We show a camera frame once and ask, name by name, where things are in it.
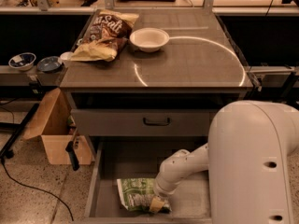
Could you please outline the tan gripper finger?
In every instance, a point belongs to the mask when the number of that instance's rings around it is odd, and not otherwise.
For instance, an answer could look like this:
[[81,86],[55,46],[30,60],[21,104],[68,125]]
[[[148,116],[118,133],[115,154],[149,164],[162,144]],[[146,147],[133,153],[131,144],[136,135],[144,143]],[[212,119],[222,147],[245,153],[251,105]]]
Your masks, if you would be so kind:
[[165,199],[160,198],[158,196],[154,196],[149,206],[149,210],[151,213],[158,213],[165,204]]

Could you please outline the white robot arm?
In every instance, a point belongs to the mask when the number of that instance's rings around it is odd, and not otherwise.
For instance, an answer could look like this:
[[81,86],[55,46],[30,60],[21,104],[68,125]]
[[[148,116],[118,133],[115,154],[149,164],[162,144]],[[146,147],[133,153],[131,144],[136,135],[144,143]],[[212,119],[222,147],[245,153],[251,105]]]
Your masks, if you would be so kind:
[[299,111],[238,101],[211,122],[207,143],[164,160],[154,193],[171,196],[189,175],[208,171],[212,224],[294,224],[287,158],[299,147]]

